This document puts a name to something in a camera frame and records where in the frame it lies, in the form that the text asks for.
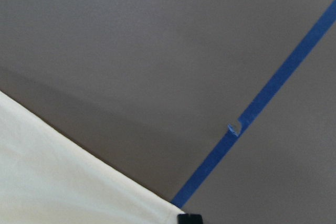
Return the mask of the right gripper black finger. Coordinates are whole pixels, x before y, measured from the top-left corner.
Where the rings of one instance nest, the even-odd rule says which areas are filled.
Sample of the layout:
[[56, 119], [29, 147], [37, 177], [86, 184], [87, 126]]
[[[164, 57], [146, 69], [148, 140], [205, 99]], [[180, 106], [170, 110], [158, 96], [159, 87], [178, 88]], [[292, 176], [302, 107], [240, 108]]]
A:
[[203, 217], [199, 214], [178, 214], [178, 224], [203, 224]]

